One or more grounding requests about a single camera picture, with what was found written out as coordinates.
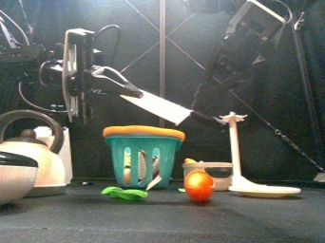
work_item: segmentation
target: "dark wall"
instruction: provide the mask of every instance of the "dark wall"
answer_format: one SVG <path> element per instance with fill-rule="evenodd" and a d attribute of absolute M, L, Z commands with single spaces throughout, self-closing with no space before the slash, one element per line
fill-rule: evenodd
<path fill-rule="evenodd" d="M 8 8 L 12 18 L 23 23 L 15 1 L 8 1 L 4 8 Z M 28 21 L 35 27 L 33 41 L 48 49 L 52 49 L 56 43 L 63 43 L 64 32 L 68 29 L 84 28 L 97 31 L 106 25 L 118 25 L 120 28 L 118 46 L 115 29 L 107 31 L 95 44 L 104 53 L 104 65 L 123 70 L 123 75 L 139 88 L 159 94 L 159 1 L 28 1 L 25 11 Z M 200 66 L 207 67 L 215 44 L 225 36 L 229 19 L 230 16 L 223 11 L 192 13 L 184 1 L 166 1 L 164 93 L 168 100 L 187 108 L 191 108 L 196 87 L 203 82 L 204 70 Z M 320 31 L 320 27 L 310 24 L 307 30 L 309 43 L 317 47 L 320 40 L 313 38 L 311 31 Z M 317 72 L 317 75 L 322 75 L 324 73 L 320 74 L 320 69 L 316 68 L 321 65 L 317 58 L 310 56 L 310 66 L 313 74 Z M 318 79 L 314 79 L 316 90 L 321 90 L 321 82 L 316 80 Z M 45 105 L 49 105 L 48 100 L 51 103 L 63 102 L 60 90 L 47 90 L 37 84 L 31 85 L 28 89 L 27 92 L 35 102 Z M 314 167 L 273 130 L 273 128 L 279 129 L 311 158 L 316 157 L 290 26 L 285 29 L 273 55 L 267 57 L 266 62 L 257 65 L 253 79 L 239 85 L 234 93 L 237 96 L 225 92 L 218 100 L 209 99 L 207 105 L 213 104 L 210 113 L 217 117 L 227 115 L 230 111 L 249 115 L 246 121 L 238 125 L 243 174 L 249 178 L 313 178 Z M 324 109 L 321 101 L 324 96 L 317 91 L 320 111 Z M 61 123 L 71 131 L 75 178 L 112 178 L 111 148 L 102 138 L 102 131 L 107 126 L 130 124 L 159 126 L 156 116 L 115 95 L 99 96 L 93 107 L 93 120 L 87 125 L 79 121 L 69 123 L 60 117 Z M 184 158 L 231 161 L 227 129 L 221 131 L 198 122 L 182 124 L 178 129 L 186 132 L 187 140 L 176 153 L 172 177 L 183 177 Z"/>
<path fill-rule="evenodd" d="M 317 1 L 306 11 L 303 31 L 303 49 L 309 78 L 313 90 L 313 105 L 320 123 L 320 137 L 325 141 L 325 2 Z"/>

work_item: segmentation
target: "tangerine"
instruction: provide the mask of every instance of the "tangerine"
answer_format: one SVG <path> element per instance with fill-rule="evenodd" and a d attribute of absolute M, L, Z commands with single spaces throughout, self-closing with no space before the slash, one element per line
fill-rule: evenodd
<path fill-rule="evenodd" d="M 191 171 L 184 179 L 187 196 L 196 202 L 206 201 L 214 190 L 214 181 L 204 171 Z"/>

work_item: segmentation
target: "teal basket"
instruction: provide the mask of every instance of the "teal basket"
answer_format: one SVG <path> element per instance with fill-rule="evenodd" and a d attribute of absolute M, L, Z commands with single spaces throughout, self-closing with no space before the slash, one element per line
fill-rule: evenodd
<path fill-rule="evenodd" d="M 112 167 L 116 183 L 124 188 L 144 189 L 156 175 L 162 180 L 155 188 L 166 188 L 175 152 L 182 141 L 155 135 L 111 135 L 106 143 L 112 149 Z"/>

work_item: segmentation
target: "kettle lid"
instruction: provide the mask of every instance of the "kettle lid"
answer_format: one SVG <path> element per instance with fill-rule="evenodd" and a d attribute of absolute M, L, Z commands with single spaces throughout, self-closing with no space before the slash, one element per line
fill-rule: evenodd
<path fill-rule="evenodd" d="M 47 146 L 47 144 L 41 140 L 36 139 L 36 131 L 33 129 L 23 130 L 23 132 L 20 133 L 20 137 L 8 139 L 7 141 L 23 141 Z"/>

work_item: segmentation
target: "white kettle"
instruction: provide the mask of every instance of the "white kettle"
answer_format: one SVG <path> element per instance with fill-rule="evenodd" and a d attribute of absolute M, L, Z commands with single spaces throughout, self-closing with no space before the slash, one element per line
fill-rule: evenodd
<path fill-rule="evenodd" d="M 37 119 L 49 125 L 53 131 L 53 143 L 47 144 L 36 139 L 33 129 L 25 129 L 20 138 L 4 141 L 9 124 L 19 119 Z M 64 166 L 57 155 L 63 147 L 63 128 L 57 122 L 43 113 L 33 110 L 15 110 L 0 116 L 0 151 L 32 158 L 37 162 L 37 178 L 35 188 L 28 196 L 51 196 L 64 193 Z"/>

